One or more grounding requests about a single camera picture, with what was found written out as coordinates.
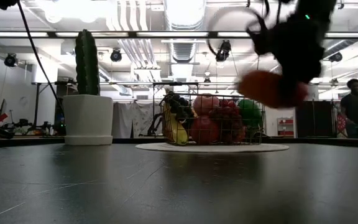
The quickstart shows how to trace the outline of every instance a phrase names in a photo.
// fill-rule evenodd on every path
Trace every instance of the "person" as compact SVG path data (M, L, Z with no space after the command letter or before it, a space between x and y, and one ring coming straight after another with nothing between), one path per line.
M348 138L358 138L358 79L351 79L347 83L351 92L341 100L341 114L346 120Z

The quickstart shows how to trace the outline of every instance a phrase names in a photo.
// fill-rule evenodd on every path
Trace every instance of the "fruit basket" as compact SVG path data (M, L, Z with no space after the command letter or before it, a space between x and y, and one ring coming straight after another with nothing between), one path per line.
M169 144L261 143L264 105L243 96L169 91L159 105Z

